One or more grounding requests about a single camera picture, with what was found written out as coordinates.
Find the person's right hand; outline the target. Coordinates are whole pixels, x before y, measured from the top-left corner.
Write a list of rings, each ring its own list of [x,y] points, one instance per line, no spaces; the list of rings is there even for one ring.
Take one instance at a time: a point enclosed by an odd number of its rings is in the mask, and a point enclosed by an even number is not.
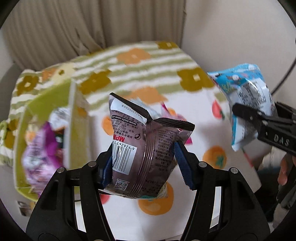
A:
[[[287,156],[285,155],[280,163],[280,172],[278,176],[278,183],[279,185],[283,186],[286,185],[287,183],[287,178],[288,178],[288,161],[287,161]]]

